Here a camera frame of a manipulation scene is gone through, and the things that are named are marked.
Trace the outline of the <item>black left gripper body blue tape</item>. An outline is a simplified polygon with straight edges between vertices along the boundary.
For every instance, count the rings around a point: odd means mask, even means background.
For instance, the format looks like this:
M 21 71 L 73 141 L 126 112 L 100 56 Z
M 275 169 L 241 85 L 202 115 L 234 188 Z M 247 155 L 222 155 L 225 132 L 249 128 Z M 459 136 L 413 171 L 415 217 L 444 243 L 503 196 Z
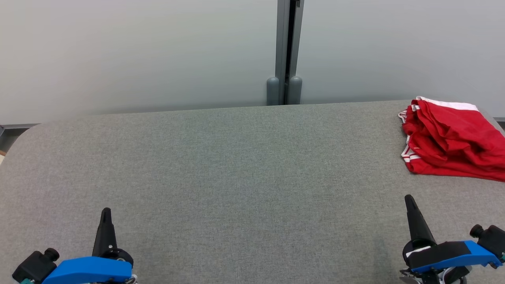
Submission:
M 42 284 L 134 284 L 133 258 L 119 248 L 62 261 Z

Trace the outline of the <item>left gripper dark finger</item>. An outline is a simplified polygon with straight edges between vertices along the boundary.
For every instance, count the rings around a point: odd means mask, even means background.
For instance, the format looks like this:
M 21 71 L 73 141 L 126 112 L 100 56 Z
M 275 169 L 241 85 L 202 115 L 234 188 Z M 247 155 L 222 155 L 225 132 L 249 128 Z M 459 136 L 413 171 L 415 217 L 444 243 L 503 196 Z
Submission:
M 115 249 L 117 249 L 117 241 L 115 228 L 112 224 L 112 212 L 110 208 L 103 208 L 96 231 L 92 256 L 103 257 Z

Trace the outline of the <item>black right gripper body blue tape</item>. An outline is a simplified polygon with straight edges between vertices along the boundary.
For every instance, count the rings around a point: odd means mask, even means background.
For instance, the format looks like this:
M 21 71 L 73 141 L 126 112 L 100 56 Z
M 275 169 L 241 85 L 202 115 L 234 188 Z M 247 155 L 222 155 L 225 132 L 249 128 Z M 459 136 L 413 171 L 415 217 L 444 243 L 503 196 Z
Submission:
M 409 242 L 403 249 L 403 258 L 415 275 L 440 271 L 452 267 L 503 265 L 503 240 L 445 241 L 435 246 L 414 249 Z

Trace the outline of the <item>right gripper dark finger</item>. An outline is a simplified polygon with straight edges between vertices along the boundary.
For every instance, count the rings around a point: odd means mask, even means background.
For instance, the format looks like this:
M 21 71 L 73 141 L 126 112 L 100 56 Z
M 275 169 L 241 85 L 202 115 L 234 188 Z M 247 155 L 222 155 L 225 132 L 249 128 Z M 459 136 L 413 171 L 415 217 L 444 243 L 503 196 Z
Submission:
M 411 244 L 413 246 L 435 246 L 436 241 L 414 197 L 408 194 L 404 196 L 404 201 L 409 223 Z

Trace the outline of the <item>red Bulls 23 jersey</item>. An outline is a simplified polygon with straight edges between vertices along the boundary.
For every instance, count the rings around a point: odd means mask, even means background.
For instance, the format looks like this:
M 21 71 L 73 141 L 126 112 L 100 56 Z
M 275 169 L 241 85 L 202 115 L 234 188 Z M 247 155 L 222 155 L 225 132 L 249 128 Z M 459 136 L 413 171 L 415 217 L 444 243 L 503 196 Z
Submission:
M 505 182 L 505 149 L 446 152 L 432 137 L 408 135 L 402 158 L 414 174 L 456 176 Z

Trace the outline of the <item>red Bulls 23 shorts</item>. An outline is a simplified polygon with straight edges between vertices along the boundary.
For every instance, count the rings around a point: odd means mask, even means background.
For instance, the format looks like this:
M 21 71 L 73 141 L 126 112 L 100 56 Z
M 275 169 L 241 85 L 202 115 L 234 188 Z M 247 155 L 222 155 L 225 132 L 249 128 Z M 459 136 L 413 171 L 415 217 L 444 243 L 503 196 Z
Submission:
M 416 97 L 399 113 L 407 159 L 443 164 L 451 157 L 494 165 L 505 159 L 505 136 L 475 105 Z

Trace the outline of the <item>grey fabric upholstered surface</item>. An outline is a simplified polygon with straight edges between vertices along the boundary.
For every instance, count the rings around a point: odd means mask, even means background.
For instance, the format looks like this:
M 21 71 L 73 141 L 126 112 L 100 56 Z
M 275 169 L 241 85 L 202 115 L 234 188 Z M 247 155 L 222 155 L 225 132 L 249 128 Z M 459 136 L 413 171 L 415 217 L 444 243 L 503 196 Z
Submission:
M 403 284 L 404 196 L 437 242 L 505 230 L 505 182 L 419 176 L 409 101 L 83 116 L 0 165 L 0 284 L 35 250 L 89 256 L 103 208 L 141 284 Z

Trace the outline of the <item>grey cylindrical post foot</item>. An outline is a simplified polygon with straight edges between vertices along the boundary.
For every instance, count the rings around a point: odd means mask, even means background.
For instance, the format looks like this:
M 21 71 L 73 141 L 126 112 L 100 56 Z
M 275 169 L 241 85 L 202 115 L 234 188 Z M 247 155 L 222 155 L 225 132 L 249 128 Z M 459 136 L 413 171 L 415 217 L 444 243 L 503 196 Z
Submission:
M 270 77 L 266 81 L 267 106 L 279 105 L 280 81 L 277 77 Z
M 288 105 L 299 105 L 301 103 L 302 79 L 293 76 L 288 81 L 286 103 Z

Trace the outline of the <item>grey vertical partition post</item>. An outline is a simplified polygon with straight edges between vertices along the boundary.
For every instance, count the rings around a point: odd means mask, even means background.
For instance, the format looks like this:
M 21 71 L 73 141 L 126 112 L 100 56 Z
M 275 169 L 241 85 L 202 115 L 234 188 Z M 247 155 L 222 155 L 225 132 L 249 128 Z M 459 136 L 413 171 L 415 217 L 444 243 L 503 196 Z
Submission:
M 277 0 L 274 77 L 280 81 L 279 105 L 287 105 L 288 81 L 291 77 L 298 76 L 296 72 L 304 4 L 305 0 Z

